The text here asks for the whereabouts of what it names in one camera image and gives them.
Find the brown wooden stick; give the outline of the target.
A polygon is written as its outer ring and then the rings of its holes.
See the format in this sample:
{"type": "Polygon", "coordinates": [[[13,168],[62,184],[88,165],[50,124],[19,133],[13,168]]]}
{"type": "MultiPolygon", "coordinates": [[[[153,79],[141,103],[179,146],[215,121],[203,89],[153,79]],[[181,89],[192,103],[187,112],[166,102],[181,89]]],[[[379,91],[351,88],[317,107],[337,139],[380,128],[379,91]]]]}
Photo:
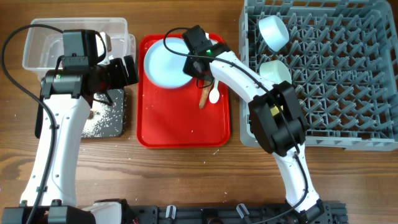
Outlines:
{"type": "Polygon", "coordinates": [[[205,106],[205,103],[207,101],[208,95],[210,94],[212,82],[205,80],[202,86],[202,92],[201,92],[201,97],[199,101],[199,109],[203,109],[205,106]]]}

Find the light blue plate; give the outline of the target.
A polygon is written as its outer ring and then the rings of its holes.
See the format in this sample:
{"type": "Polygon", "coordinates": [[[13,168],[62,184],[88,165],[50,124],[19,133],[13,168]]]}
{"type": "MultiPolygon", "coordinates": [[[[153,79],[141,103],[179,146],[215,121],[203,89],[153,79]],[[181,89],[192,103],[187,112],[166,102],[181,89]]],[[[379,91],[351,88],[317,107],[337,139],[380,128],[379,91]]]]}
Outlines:
{"type": "Polygon", "coordinates": [[[184,71],[186,57],[167,50],[163,40],[152,44],[144,57],[144,71],[147,78],[156,86],[176,89],[189,83],[193,77],[184,71]]]}

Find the white plastic spoon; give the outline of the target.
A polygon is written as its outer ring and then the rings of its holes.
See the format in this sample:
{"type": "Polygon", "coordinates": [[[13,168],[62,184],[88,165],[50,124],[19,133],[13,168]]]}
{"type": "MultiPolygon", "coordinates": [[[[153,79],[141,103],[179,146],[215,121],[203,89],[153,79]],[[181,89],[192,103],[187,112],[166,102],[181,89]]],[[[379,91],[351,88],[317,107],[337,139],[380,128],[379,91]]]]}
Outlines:
{"type": "Polygon", "coordinates": [[[209,101],[212,104],[217,103],[219,98],[220,98],[218,85],[219,85],[219,81],[218,80],[214,80],[213,89],[210,91],[210,94],[209,94],[209,101]]]}

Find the white rice pile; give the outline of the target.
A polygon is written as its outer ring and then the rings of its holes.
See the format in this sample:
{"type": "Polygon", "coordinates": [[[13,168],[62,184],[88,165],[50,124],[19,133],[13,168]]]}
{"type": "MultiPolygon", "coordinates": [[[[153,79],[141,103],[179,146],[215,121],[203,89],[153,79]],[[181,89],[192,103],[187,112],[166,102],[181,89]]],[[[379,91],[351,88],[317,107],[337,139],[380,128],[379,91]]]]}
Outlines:
{"type": "Polygon", "coordinates": [[[87,119],[82,138],[112,138],[122,135],[124,131],[124,100],[123,89],[108,90],[113,101],[111,106],[94,101],[91,110],[93,119],[87,119]]]}

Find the pale green bowl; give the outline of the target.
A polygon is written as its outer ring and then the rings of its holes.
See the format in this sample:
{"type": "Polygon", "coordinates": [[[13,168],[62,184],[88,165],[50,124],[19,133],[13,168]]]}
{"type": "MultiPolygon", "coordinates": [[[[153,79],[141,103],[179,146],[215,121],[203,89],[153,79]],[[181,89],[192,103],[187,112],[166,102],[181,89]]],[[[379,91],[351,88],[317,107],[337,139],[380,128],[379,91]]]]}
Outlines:
{"type": "Polygon", "coordinates": [[[261,77],[280,84],[284,81],[292,83],[292,77],[287,66],[280,60],[264,62],[259,67],[261,77]]]}

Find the light blue bowl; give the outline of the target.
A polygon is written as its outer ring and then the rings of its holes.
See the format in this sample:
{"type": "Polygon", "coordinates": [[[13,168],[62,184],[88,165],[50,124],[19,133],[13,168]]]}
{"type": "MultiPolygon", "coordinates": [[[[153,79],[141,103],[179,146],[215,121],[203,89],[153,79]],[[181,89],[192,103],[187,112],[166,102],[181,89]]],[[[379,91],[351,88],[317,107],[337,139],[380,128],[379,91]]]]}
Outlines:
{"type": "Polygon", "coordinates": [[[288,29],[281,18],[277,16],[265,17],[258,24],[265,43],[272,51],[278,52],[289,41],[288,29]]]}

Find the yellow plastic cup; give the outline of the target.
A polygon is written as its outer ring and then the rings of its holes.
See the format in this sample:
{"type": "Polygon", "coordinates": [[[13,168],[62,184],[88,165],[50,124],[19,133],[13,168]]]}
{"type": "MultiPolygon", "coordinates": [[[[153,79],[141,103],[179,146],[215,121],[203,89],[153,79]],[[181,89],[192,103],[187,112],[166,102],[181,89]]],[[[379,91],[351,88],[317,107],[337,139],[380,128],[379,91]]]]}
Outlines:
{"type": "Polygon", "coordinates": [[[283,106],[280,107],[280,110],[279,110],[278,107],[276,107],[276,106],[273,106],[273,107],[271,108],[271,114],[272,114],[273,116],[276,116],[276,115],[279,114],[281,111],[283,111],[283,106]]]}

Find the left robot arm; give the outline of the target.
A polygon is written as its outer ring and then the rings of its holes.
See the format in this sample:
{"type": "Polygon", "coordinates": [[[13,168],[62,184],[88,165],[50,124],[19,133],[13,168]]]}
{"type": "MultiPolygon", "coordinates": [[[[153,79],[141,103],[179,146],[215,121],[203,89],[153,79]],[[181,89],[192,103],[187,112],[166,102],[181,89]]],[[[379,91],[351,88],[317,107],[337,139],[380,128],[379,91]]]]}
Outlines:
{"type": "Polygon", "coordinates": [[[98,200],[76,207],[75,175],[81,137],[97,93],[138,82],[131,56],[109,58],[104,32],[64,30],[63,55],[41,81],[39,145],[32,174],[17,207],[3,223],[137,223],[125,199],[98,200]]]}

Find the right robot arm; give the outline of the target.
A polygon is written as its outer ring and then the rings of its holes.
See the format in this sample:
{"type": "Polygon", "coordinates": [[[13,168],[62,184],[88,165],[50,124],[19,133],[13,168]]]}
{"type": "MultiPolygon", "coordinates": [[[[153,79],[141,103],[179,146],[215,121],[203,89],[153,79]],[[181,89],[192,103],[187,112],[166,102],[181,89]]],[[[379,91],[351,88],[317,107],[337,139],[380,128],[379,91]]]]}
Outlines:
{"type": "Polygon", "coordinates": [[[286,214],[296,223],[310,223],[321,216],[323,204],[305,158],[307,122],[293,86],[261,77],[226,44],[214,44],[199,25],[187,28],[182,39],[189,51],[185,72],[224,83],[248,104],[252,132],[263,150],[276,160],[284,181],[290,205],[286,214]]]}

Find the black food waste tray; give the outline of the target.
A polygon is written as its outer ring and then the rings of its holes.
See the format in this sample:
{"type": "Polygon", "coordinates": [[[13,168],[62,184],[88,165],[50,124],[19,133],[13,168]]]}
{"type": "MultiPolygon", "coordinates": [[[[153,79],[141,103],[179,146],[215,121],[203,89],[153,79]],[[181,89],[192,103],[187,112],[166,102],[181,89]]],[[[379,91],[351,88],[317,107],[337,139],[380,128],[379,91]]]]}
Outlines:
{"type": "Polygon", "coordinates": [[[124,129],[124,95],[122,89],[108,90],[105,94],[95,94],[96,100],[108,102],[109,106],[71,94],[53,94],[44,99],[44,104],[55,118],[56,137],[60,142],[77,142],[81,138],[112,138],[120,136],[124,129]]]}

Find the clear plastic waste bin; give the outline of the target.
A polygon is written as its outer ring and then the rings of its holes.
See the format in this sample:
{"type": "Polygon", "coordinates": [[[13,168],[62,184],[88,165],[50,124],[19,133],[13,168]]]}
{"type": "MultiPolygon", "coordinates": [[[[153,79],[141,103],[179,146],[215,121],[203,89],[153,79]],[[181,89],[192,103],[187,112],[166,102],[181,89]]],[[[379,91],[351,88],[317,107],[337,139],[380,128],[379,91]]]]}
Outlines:
{"type": "MultiPolygon", "coordinates": [[[[110,56],[123,58],[127,55],[136,58],[136,39],[128,32],[127,20],[122,17],[69,17],[40,18],[32,24],[45,24],[60,30],[89,29],[105,32],[111,39],[110,56]]],[[[48,70],[55,68],[57,59],[63,55],[62,34],[41,27],[28,31],[22,66],[42,79],[48,70]]]]}

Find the grey-blue dishwasher rack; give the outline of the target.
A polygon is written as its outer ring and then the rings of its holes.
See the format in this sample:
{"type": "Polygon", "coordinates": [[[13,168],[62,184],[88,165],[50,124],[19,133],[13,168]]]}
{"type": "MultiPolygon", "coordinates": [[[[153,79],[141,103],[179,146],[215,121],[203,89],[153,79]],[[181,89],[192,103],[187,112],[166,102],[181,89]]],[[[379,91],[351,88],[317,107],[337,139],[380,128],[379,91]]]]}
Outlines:
{"type": "Polygon", "coordinates": [[[387,1],[245,1],[239,55],[254,71],[285,63],[308,122],[306,145],[397,149],[397,31],[387,1]],[[278,52],[259,30],[269,16],[290,35],[278,52]]]}

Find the brown food scrap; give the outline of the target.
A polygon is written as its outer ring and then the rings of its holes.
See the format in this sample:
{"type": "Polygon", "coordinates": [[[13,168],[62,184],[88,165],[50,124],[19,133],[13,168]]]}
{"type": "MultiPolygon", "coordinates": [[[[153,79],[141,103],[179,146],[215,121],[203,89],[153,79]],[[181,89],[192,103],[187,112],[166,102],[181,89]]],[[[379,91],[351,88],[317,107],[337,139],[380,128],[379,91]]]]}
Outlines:
{"type": "Polygon", "coordinates": [[[90,110],[88,119],[93,119],[93,117],[94,117],[94,111],[90,110]]]}

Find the red plastic tray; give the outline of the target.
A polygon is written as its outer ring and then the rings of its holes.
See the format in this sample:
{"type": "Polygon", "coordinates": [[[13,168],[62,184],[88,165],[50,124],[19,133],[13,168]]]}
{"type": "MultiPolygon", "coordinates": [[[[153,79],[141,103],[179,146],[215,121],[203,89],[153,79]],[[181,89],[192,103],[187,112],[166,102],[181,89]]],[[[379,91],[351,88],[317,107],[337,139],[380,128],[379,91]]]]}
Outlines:
{"type": "Polygon", "coordinates": [[[136,138],[148,148],[216,147],[230,135],[228,87],[220,83],[220,99],[199,107],[202,90],[191,79],[178,88],[162,88],[145,71],[145,57],[155,44],[167,44],[162,34],[144,37],[139,44],[136,138]]]}

